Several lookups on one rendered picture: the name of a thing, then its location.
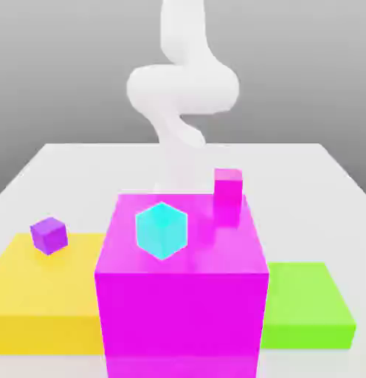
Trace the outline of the small pink cube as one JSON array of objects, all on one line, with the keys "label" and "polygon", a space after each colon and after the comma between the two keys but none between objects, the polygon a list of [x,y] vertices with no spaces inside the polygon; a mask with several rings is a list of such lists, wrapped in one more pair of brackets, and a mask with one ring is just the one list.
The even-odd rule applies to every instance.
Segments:
[{"label": "small pink cube", "polygon": [[241,170],[215,169],[213,213],[218,226],[235,227],[238,225],[243,203],[242,190]]}]

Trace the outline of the small cyan cube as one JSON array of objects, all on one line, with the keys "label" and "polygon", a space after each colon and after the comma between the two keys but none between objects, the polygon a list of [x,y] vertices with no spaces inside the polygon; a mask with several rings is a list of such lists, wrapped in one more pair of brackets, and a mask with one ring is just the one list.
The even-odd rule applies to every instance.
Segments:
[{"label": "small cyan cube", "polygon": [[135,215],[137,246],[163,261],[188,244],[188,215],[159,202]]}]

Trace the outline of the small purple cube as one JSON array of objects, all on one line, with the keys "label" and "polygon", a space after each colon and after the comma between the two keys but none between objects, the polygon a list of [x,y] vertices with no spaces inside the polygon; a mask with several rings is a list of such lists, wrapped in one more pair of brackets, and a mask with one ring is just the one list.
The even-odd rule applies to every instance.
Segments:
[{"label": "small purple cube", "polygon": [[45,255],[63,249],[68,245],[66,225],[49,217],[30,226],[34,246]]}]

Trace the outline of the large magenta box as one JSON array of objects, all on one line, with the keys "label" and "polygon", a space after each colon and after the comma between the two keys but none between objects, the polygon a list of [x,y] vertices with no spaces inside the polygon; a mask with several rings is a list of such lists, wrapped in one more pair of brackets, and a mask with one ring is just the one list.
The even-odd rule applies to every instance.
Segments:
[{"label": "large magenta box", "polygon": [[[135,228],[159,202],[188,215],[163,261]],[[246,201],[222,227],[210,194],[119,195],[94,279],[108,378],[255,378],[269,270]]]}]

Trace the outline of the large green box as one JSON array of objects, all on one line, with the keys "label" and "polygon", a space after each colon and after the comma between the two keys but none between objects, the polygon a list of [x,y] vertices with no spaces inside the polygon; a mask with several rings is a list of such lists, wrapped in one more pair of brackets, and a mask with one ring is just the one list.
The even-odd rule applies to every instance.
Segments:
[{"label": "large green box", "polygon": [[323,262],[269,262],[263,349],[349,349],[356,331]]}]

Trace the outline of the large yellow box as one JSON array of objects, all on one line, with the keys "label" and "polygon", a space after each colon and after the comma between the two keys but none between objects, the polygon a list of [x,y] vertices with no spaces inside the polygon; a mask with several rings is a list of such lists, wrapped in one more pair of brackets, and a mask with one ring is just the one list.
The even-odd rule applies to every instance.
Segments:
[{"label": "large yellow box", "polygon": [[45,255],[27,233],[0,257],[0,355],[102,355],[94,268],[100,233]]}]

